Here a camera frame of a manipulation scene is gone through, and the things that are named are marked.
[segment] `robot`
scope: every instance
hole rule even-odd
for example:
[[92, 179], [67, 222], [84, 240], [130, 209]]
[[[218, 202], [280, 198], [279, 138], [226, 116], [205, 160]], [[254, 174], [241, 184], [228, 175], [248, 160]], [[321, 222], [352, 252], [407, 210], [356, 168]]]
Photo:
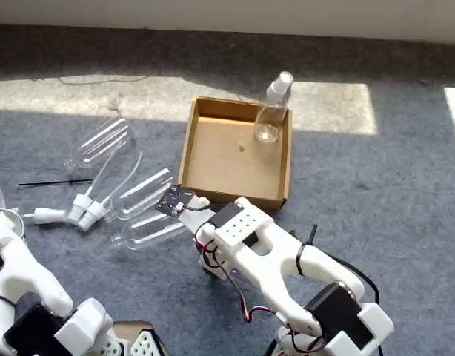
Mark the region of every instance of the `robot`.
[[[313, 235], [301, 243], [245, 198], [217, 212], [213, 207], [206, 198], [175, 185], [156, 205], [193, 233], [205, 271], [236, 287], [245, 321], [252, 321], [256, 311], [279, 318], [282, 326], [267, 356], [367, 356], [380, 350], [393, 323], [378, 303], [360, 303], [365, 288], [353, 266], [314, 247]], [[118, 338], [112, 318], [97, 300], [73, 308], [67, 292], [36, 261], [23, 237], [18, 214], [0, 209], [0, 355], [166, 355], [153, 330], [142, 329], [134, 343]], [[233, 268], [261, 291], [268, 306], [248, 310], [230, 274]], [[328, 284], [301, 306], [285, 287], [283, 278], [291, 274]], [[16, 303], [28, 292], [41, 302], [16, 321]]]
[[[118, 338], [104, 306], [73, 301], [55, 276], [28, 249], [17, 213], [0, 209], [0, 355], [166, 355], [153, 329], [134, 343]], [[28, 292], [41, 302], [15, 320], [16, 303]]]
[[[352, 265], [331, 257], [309, 243], [301, 243], [273, 218], [245, 198], [214, 212], [205, 197], [172, 185], [157, 210], [182, 222], [193, 234], [209, 273], [234, 284], [245, 321], [255, 311], [274, 313], [282, 327], [267, 355], [367, 356], [393, 332], [393, 322], [377, 303], [360, 303], [365, 287]], [[242, 292], [230, 275], [240, 271], [260, 289], [268, 307], [248, 311]], [[288, 294], [283, 278], [292, 274], [322, 280], [328, 285], [306, 306]]]

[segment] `black wire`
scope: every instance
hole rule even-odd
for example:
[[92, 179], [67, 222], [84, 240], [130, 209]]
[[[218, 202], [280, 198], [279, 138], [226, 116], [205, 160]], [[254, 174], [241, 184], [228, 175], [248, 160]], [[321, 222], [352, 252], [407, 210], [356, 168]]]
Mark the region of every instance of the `black wire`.
[[10, 304], [14, 309], [16, 309], [16, 307], [17, 307], [17, 305], [12, 300], [7, 299], [6, 297], [2, 297], [1, 295], [0, 295], [0, 300], [3, 300], [7, 304]]
[[[317, 225], [313, 225], [313, 229], [311, 230], [310, 238], [306, 242], [308, 245], [313, 246], [313, 238], [315, 237]], [[377, 288], [375, 282], [369, 278], [364, 272], [362, 272], [359, 268], [351, 265], [349, 262], [346, 262], [342, 260], [339, 257], [336, 257], [333, 254], [329, 254], [327, 252], [324, 252], [327, 256], [332, 258], [333, 260], [337, 261], [340, 265], [343, 265], [344, 267], [350, 269], [354, 273], [358, 274], [373, 290], [374, 290], [374, 301], [376, 302], [377, 305], [379, 305], [379, 289]], [[377, 351], [379, 353], [379, 356], [384, 356], [384, 353], [382, 352], [382, 346], [379, 345], [377, 348]]]
[[[377, 305], [379, 305], [379, 289], [377, 288], [376, 284], [374, 281], [372, 281], [371, 278], [369, 278], [364, 272], [362, 272], [360, 269], [357, 267], [351, 265], [349, 262], [346, 262], [342, 260], [339, 257], [334, 256], [333, 254], [329, 254], [325, 252], [329, 257], [331, 257], [333, 260], [337, 261], [339, 264], [343, 265], [344, 267], [350, 269], [354, 273], [358, 274], [373, 290], [374, 290], [374, 300]], [[382, 352], [382, 346], [379, 345], [377, 348], [377, 351], [379, 353], [379, 356], [384, 356], [384, 353]]]
[[29, 185], [39, 186], [39, 185], [52, 185], [52, 184], [62, 184], [62, 183], [80, 183], [80, 182], [92, 182], [94, 179], [67, 179], [67, 180], [55, 180], [52, 182], [33, 182], [33, 183], [19, 183], [18, 187], [27, 187]]
[[313, 347], [318, 343], [318, 341], [320, 341], [322, 338], [324, 338], [324, 336], [319, 336], [309, 345], [309, 347], [307, 347], [306, 350], [299, 349], [299, 347], [295, 343], [295, 334], [296, 334], [295, 331], [290, 326], [290, 336], [292, 338], [292, 346], [295, 349], [295, 351], [297, 351], [300, 354], [304, 354], [304, 355], [314, 354], [315, 352], [323, 350], [327, 345], [326, 339], [324, 339], [323, 344], [319, 348], [313, 349]]
[[273, 339], [267, 349], [264, 352], [264, 356], [272, 356], [273, 350], [275, 350], [275, 346], [277, 346], [277, 340]]

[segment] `white bottle cap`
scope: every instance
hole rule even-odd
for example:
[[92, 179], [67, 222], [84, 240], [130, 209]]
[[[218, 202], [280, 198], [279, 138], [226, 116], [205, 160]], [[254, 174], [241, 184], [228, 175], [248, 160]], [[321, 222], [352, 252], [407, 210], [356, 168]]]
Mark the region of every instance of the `white bottle cap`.
[[35, 224], [64, 223], [66, 221], [66, 211], [35, 208], [33, 214], [24, 215], [24, 217], [32, 217]]
[[93, 200], [84, 194], [76, 195], [73, 201], [73, 207], [70, 213], [67, 215], [67, 221], [73, 224], [77, 224], [81, 216], [85, 213], [87, 208], [91, 205]]
[[267, 88], [267, 99], [272, 102], [281, 102], [292, 83], [293, 76], [288, 72], [281, 72]]
[[94, 223], [101, 219], [105, 214], [104, 207], [99, 204], [97, 201], [94, 201], [89, 208], [87, 208], [86, 213], [82, 216], [82, 218], [78, 221], [78, 226], [83, 231], [88, 231]]

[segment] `gray carpet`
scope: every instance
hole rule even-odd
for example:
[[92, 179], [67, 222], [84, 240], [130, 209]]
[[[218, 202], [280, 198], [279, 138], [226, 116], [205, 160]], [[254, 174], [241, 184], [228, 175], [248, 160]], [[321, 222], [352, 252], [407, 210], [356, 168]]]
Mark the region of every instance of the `gray carpet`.
[[[455, 133], [443, 91], [455, 87], [455, 47], [0, 27], [0, 81], [94, 73], [180, 76], [255, 98], [257, 88], [285, 68], [303, 81], [367, 84], [378, 135], [296, 131], [291, 199], [276, 214], [278, 224], [306, 238], [317, 223], [320, 248], [377, 282], [396, 326], [384, 345], [387, 356], [455, 355]], [[170, 112], [177, 97], [166, 94]], [[188, 110], [190, 103], [182, 104]], [[69, 204], [84, 186], [16, 184], [68, 177], [62, 160], [83, 132], [102, 121], [0, 110], [0, 180], [9, 206], [28, 211]], [[151, 117], [133, 125], [146, 171], [168, 166], [177, 172], [185, 123]], [[36, 258], [76, 304], [96, 297], [114, 319], [152, 321], [174, 355], [263, 353], [279, 323], [260, 314], [245, 324], [231, 286], [196, 264], [189, 235], [120, 256], [110, 250], [109, 234], [104, 226], [89, 234], [66, 225], [27, 227]], [[255, 289], [241, 286], [249, 303], [262, 303]], [[288, 286], [301, 303], [321, 284], [292, 277]], [[372, 300], [370, 291], [365, 300]]]

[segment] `cable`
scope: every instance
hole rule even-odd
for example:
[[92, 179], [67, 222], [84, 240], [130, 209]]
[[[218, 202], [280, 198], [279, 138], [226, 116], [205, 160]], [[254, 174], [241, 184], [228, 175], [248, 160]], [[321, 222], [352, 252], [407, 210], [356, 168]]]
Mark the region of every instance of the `cable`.
[[241, 300], [241, 309], [242, 309], [242, 316], [244, 317], [244, 321], [246, 323], [252, 323], [253, 320], [253, 313], [256, 311], [261, 311], [261, 312], [268, 312], [275, 314], [276, 312], [266, 306], [253, 306], [250, 311], [248, 311], [248, 308], [246, 306], [244, 294], [242, 293], [240, 287], [237, 285], [236, 281], [231, 277], [231, 275], [226, 271], [226, 268], [219, 263], [218, 258], [216, 257], [216, 250], [218, 249], [218, 246], [214, 248], [213, 251], [213, 260], [215, 263], [218, 264], [220, 269], [225, 273], [226, 277], [229, 279], [231, 284], [234, 286], [234, 288], [237, 290], [237, 293], [239, 294], [239, 299]]
[[[310, 244], [312, 246], [313, 246], [313, 238], [314, 238], [314, 235], [316, 233], [316, 228], [317, 228], [317, 225], [316, 224], [313, 225], [313, 229], [312, 229], [312, 232], [310, 234], [310, 238], [306, 242], [306, 243], [308, 243], [308, 244]], [[323, 252], [327, 256], [329, 256], [329, 258], [332, 258], [333, 260], [337, 261], [340, 265], [343, 265], [344, 267], [350, 269], [351, 271], [353, 271], [354, 273], [359, 275], [373, 289], [373, 291], [374, 291], [374, 301], [376, 302], [377, 305], [379, 305], [379, 289], [377, 288], [375, 282], [372, 281], [371, 278], [369, 278], [363, 271], [361, 271], [359, 268], [353, 266], [349, 262], [346, 262], [346, 261], [342, 260], [341, 258], [336, 257], [333, 254], [329, 254], [329, 253], [327, 253], [325, 251], [323, 251]], [[379, 347], [377, 348], [377, 351], [379, 353], [379, 356], [384, 356], [384, 352], [382, 351], [382, 346], [379, 345]]]
[[94, 179], [67, 179], [67, 180], [54, 180], [50, 182], [33, 182], [33, 183], [19, 183], [18, 187], [27, 187], [27, 186], [40, 186], [40, 185], [53, 185], [53, 184], [63, 184], [63, 183], [80, 183], [80, 182], [92, 182]]
[[[325, 346], [327, 344], [326, 337], [320, 336], [320, 337], [317, 337], [315, 340], [313, 340], [313, 342], [310, 345], [308, 345], [306, 350], [299, 349], [299, 347], [295, 344], [295, 334], [298, 334], [298, 333], [295, 332], [295, 330], [293, 329], [293, 327], [290, 324], [287, 324], [287, 326], [290, 328], [290, 335], [291, 335], [291, 338], [292, 338], [292, 346], [295, 349], [295, 351], [297, 351], [298, 353], [304, 354], [304, 355], [309, 355], [309, 354], [313, 354], [315, 352], [321, 351], [321, 350], [323, 350], [325, 348]], [[318, 346], [315, 349], [314, 348], [315, 345], [321, 339], [323, 339], [322, 343], [320, 344], [320, 346]]]
[[208, 224], [208, 223], [210, 223], [210, 222], [209, 222], [209, 221], [205, 221], [205, 222], [202, 223], [200, 226], [198, 226], [198, 228], [196, 229], [195, 234], [194, 234], [194, 236], [193, 236], [193, 241], [195, 242], [196, 247], [198, 248], [199, 253], [202, 253], [202, 249], [205, 247], [205, 244], [198, 240], [198, 233], [199, 233], [199, 231], [201, 230], [201, 228], [202, 228], [203, 226], [205, 226], [206, 224]]
[[17, 307], [17, 305], [12, 300], [10, 300], [6, 297], [2, 297], [1, 295], [0, 295], [0, 300], [3, 300], [7, 304], [10, 304], [14, 309], [16, 309], [16, 307]]
[[212, 250], [208, 250], [208, 249], [207, 249], [207, 247], [208, 247], [211, 243], [213, 243], [213, 242], [214, 242], [214, 239], [209, 240], [209, 241], [207, 242], [207, 244], [204, 245], [204, 246], [202, 247], [202, 256], [203, 256], [203, 260], [205, 261], [205, 263], [206, 263], [209, 267], [211, 267], [211, 268], [219, 268], [219, 265], [216, 265], [216, 266], [211, 265], [210, 259], [209, 259], [208, 256], [206, 255], [206, 253], [210, 253], [211, 256], [213, 256], [213, 253], [216, 252], [216, 247], [215, 247], [214, 249], [212, 249]]
[[[329, 254], [325, 252], [330, 258], [333, 260], [337, 261], [340, 265], [343, 265], [344, 267], [350, 269], [354, 273], [358, 274], [373, 290], [374, 290], [374, 301], [376, 302], [377, 305], [379, 305], [379, 289], [377, 288], [376, 284], [374, 281], [372, 281], [371, 278], [369, 278], [364, 272], [362, 272], [360, 269], [357, 267], [351, 265], [349, 262], [346, 262], [342, 260], [339, 257], [334, 256], [333, 254]], [[379, 356], [384, 356], [384, 352], [382, 351], [382, 346], [379, 345], [377, 348], [377, 351], [379, 353]]]

